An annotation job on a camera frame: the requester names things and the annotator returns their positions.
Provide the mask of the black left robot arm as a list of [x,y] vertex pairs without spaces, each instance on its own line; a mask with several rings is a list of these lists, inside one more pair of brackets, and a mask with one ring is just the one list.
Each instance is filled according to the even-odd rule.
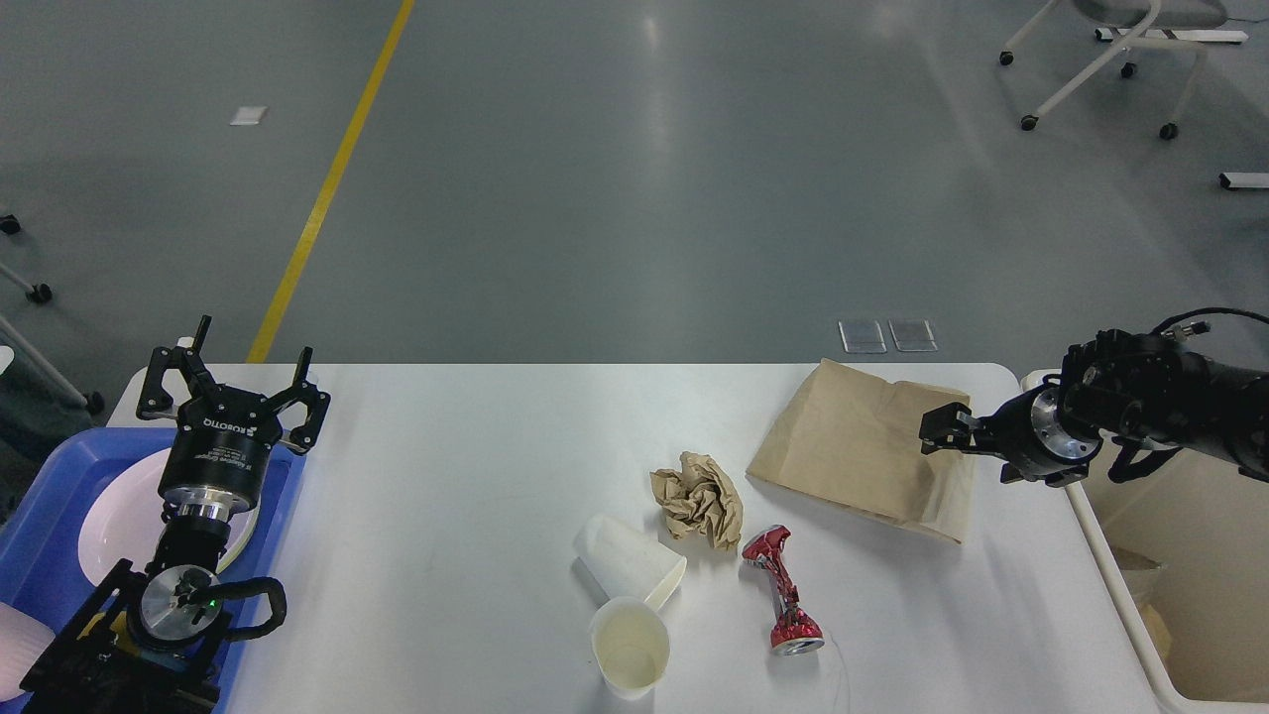
[[175,424],[154,555],[117,561],[28,665],[27,713],[209,713],[216,656],[286,621],[280,580],[228,580],[218,564],[235,520],[261,506],[274,451],[312,450],[331,398],[308,378],[312,347],[273,394],[220,383],[202,358],[208,331],[203,316],[192,342],[155,347],[140,391],[137,417]]

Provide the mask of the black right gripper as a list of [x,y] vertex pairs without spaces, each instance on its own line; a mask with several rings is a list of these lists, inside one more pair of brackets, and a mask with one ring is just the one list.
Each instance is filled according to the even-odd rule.
[[921,455],[949,450],[1001,458],[1003,484],[1055,490],[1088,478],[1101,449],[1100,438],[1071,432],[1060,422],[1056,386],[1038,386],[989,416],[975,416],[964,403],[943,405],[923,416],[917,438]]

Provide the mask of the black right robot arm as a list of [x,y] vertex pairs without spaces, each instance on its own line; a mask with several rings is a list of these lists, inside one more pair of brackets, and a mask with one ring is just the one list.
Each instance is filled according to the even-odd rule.
[[1211,331],[1214,308],[1162,320],[1146,334],[1107,328],[1074,344],[1060,374],[975,416],[948,403],[923,416],[921,451],[994,457],[1003,484],[1063,488],[1088,479],[1105,443],[1115,484],[1152,476],[1179,451],[1204,453],[1265,482],[1268,375],[1211,360],[1188,340]]

